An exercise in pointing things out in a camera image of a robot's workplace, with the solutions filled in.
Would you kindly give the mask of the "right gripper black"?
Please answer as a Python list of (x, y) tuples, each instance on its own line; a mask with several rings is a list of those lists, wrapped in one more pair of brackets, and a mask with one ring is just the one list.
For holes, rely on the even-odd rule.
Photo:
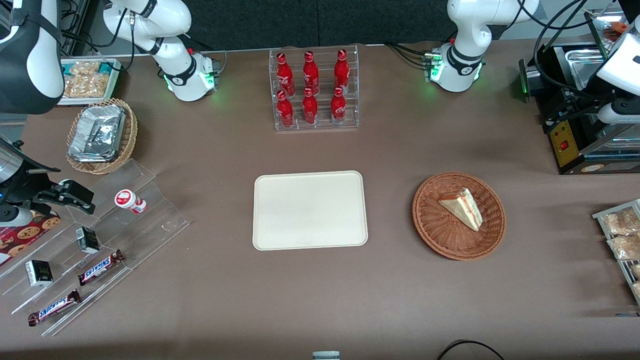
[[(64, 179), (55, 185), (48, 173), (59, 173), (59, 168), (43, 165), (25, 155), (22, 141), (0, 141), (0, 226), (28, 225), (34, 214), (45, 217), (52, 214), (47, 203), (74, 207), (92, 215), (96, 205), (94, 192), (75, 180)], [(51, 193), (57, 186), (58, 193)]]

